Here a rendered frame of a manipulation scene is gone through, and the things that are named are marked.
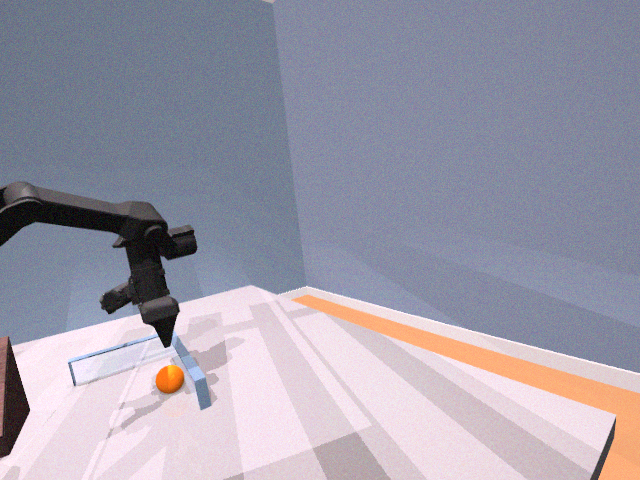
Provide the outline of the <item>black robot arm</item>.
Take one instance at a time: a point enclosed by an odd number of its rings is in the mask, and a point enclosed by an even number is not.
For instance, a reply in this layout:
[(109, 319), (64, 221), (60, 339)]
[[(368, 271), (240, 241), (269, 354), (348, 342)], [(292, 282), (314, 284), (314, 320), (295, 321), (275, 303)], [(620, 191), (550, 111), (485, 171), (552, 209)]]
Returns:
[[(195, 254), (194, 229), (188, 224), (168, 229), (158, 211), (145, 201), (109, 203), (66, 192), (13, 182), (0, 187), (0, 246), (34, 222), (119, 234), (112, 248), (126, 248), (130, 270)], [(130, 303), (140, 304), (131, 274), (127, 282), (102, 294), (108, 314)]]

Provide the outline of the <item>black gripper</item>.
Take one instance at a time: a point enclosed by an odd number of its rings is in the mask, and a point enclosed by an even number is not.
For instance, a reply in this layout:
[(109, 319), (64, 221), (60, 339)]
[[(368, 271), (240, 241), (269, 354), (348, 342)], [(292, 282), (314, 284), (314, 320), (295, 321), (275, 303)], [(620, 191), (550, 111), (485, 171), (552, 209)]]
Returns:
[(179, 302), (169, 296), (162, 263), (147, 268), (130, 270), (141, 305), (137, 305), (143, 324), (153, 326), (164, 348), (171, 345)]

